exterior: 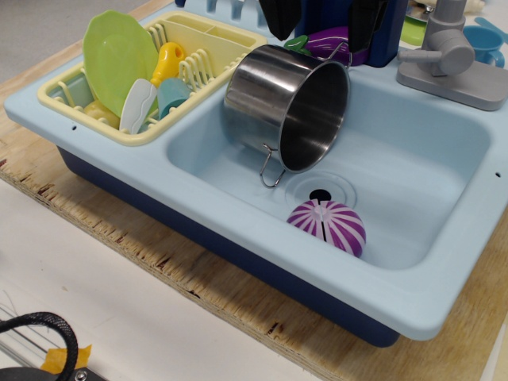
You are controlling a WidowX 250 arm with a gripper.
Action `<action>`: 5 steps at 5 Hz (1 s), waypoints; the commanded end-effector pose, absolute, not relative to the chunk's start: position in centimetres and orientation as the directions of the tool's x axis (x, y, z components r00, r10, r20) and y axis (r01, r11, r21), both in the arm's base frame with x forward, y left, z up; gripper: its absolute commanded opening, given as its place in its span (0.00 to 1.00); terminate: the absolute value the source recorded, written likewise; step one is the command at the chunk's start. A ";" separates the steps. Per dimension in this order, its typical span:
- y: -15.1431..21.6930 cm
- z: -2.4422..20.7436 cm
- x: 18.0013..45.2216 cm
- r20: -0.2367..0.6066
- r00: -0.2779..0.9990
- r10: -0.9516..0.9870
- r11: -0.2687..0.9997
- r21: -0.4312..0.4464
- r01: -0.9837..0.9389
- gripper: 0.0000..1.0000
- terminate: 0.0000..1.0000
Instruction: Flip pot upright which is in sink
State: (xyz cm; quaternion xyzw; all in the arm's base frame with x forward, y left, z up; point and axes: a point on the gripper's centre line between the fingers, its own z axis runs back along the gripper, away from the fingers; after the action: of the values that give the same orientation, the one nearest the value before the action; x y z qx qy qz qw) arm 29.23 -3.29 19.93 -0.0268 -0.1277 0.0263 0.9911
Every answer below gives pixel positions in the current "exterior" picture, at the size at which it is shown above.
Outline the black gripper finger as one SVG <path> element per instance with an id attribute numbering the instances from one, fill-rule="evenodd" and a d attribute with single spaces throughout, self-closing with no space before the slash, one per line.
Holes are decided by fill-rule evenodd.
<path id="1" fill-rule="evenodd" d="M 348 47 L 350 52 L 370 48 L 374 34 L 383 23 L 387 0 L 353 0 L 348 9 Z"/>
<path id="2" fill-rule="evenodd" d="M 267 26 L 275 37 L 288 37 L 302 16 L 300 0 L 259 0 Z"/>

